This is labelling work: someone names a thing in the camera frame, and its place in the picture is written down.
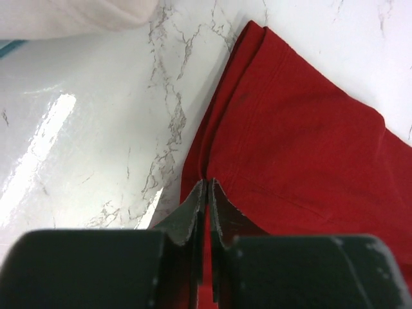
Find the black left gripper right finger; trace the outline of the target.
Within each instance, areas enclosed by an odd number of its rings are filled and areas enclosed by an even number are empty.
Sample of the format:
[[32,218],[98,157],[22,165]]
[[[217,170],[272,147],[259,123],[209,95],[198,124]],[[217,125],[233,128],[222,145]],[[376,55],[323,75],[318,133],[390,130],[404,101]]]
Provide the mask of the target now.
[[390,249],[371,235],[272,236],[209,184],[212,291],[220,308],[409,308]]

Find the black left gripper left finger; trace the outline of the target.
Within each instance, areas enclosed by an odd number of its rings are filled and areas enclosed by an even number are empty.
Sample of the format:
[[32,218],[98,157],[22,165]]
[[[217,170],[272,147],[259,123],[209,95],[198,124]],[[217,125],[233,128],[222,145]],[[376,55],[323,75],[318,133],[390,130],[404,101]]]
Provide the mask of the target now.
[[206,183],[147,230],[36,230],[1,267],[2,308],[196,308]]

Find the dark red t-shirt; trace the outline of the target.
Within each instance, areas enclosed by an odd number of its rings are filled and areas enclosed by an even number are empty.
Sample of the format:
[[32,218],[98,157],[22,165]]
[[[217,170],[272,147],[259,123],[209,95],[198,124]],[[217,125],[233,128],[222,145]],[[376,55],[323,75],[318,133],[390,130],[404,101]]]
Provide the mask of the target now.
[[196,308],[220,308],[212,291],[212,180],[272,236],[379,238],[411,295],[411,148],[377,111],[253,21],[236,41],[183,167],[182,202],[206,183]]

